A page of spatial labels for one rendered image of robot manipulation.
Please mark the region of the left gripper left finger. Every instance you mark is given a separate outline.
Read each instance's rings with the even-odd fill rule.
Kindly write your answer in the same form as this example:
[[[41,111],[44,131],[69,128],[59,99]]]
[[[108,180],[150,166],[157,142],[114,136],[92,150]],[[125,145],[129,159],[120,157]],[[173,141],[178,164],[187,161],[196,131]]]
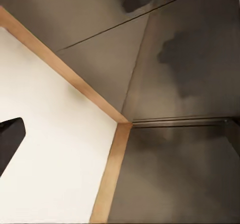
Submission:
[[[0,122],[0,177],[26,136],[22,117]]]

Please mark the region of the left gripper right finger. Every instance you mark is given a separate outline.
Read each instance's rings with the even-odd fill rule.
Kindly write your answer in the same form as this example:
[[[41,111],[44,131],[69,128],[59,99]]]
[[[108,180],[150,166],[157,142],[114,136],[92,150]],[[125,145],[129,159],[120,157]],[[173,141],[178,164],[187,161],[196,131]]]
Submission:
[[[240,157],[240,119],[229,116],[225,124],[224,135]]]

